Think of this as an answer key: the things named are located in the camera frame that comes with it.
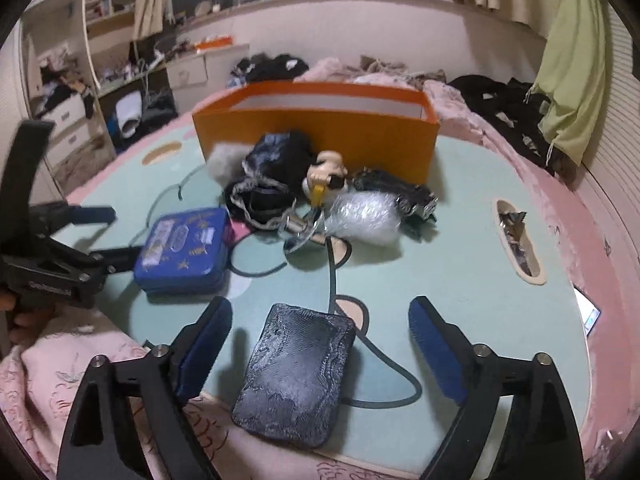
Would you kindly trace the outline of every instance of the metal screw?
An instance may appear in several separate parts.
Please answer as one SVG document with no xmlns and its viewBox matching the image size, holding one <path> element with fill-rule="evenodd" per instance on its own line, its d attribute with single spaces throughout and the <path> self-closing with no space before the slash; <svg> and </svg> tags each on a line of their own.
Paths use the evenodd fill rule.
<svg viewBox="0 0 640 480">
<path fill-rule="evenodd" d="M 169 353 L 169 347 L 167 345 L 156 345 L 151 350 L 153 357 L 164 357 Z"/>
<path fill-rule="evenodd" d="M 106 355 L 97 355 L 93 359 L 91 359 L 91 366 L 94 368 L 100 368 L 103 364 L 107 362 Z"/>
<path fill-rule="evenodd" d="M 541 365 L 545 366 L 549 366 L 554 361 L 549 354 L 545 354 L 544 352 L 540 352 L 536 355 L 536 359 Z"/>
<path fill-rule="evenodd" d="M 491 349 L 487 345 L 478 344 L 474 346 L 474 352 L 478 357 L 489 357 L 491 355 Z"/>
</svg>

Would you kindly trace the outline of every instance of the finger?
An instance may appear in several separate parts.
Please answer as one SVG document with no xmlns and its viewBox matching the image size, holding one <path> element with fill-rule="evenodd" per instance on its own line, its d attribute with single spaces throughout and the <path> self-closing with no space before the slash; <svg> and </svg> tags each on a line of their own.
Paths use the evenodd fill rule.
<svg viewBox="0 0 640 480">
<path fill-rule="evenodd" d="M 44 325 L 46 325 L 49 322 L 49 319 L 53 317 L 54 311 L 54 307 L 47 307 L 38 308 L 32 312 L 21 312 L 20 314 L 16 314 L 14 323 L 23 328 L 32 328 L 36 326 L 44 328 Z"/>
<path fill-rule="evenodd" d="M 0 312 L 13 310 L 15 307 L 15 296 L 8 292 L 0 292 Z"/>
</svg>

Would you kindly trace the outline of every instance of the hand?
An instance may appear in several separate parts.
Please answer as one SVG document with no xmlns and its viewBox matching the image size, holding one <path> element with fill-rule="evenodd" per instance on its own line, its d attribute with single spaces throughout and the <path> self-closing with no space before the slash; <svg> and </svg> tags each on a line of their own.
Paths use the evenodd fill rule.
<svg viewBox="0 0 640 480">
<path fill-rule="evenodd" d="M 15 296 L 7 291 L 0 291 L 0 312 L 8 312 L 15 308 Z M 36 341 L 40 332 L 55 314 L 54 306 L 39 308 L 33 312 L 21 312 L 14 318 L 15 327 L 9 332 L 9 339 L 17 345 L 28 346 Z"/>
</svg>

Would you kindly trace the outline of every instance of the green curtain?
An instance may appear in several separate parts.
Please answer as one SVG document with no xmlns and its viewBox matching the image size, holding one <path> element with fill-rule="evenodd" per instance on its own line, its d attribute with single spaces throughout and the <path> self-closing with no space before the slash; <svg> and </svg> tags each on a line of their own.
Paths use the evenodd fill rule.
<svg viewBox="0 0 640 480">
<path fill-rule="evenodd" d="M 531 92 L 551 99 L 540 123 L 545 139 L 580 165 L 606 90 L 603 0 L 560 0 Z"/>
</svg>

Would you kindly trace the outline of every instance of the phone screen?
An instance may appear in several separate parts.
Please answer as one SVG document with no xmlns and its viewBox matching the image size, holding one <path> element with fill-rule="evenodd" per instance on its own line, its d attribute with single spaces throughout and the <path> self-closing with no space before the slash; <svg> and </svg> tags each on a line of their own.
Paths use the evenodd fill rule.
<svg viewBox="0 0 640 480">
<path fill-rule="evenodd" d="M 600 310 L 582 293 L 580 289 L 574 286 L 574 291 L 575 299 L 578 300 L 578 307 L 580 308 L 582 322 L 584 323 L 584 334 L 589 335 L 591 329 L 600 317 Z"/>
</svg>

